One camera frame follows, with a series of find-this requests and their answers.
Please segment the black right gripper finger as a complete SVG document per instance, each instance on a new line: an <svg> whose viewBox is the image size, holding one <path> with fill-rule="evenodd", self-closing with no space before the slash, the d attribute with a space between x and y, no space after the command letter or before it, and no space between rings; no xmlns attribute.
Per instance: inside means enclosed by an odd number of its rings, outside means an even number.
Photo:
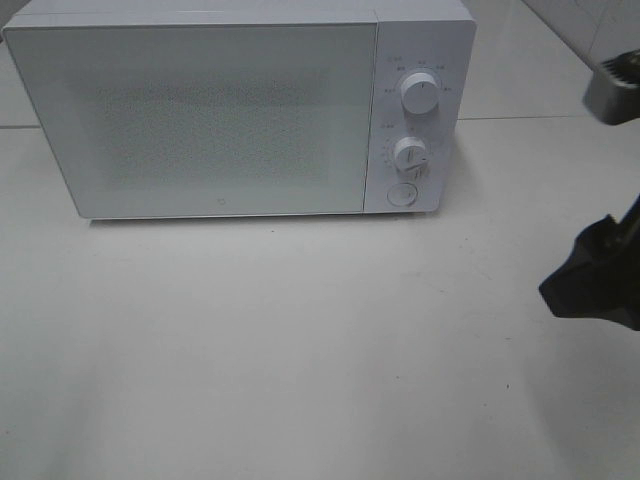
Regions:
<svg viewBox="0 0 640 480"><path fill-rule="evenodd" d="M566 261L538 287L552 314L639 329L639 269Z"/></svg>

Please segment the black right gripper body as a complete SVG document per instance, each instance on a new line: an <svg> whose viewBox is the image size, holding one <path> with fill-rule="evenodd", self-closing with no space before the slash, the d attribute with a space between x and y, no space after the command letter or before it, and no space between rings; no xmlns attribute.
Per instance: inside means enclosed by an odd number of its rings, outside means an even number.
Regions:
<svg viewBox="0 0 640 480"><path fill-rule="evenodd" d="M579 276L604 300L639 296L639 198L626 214L611 215L591 224L576 239L584 258Z"/></svg>

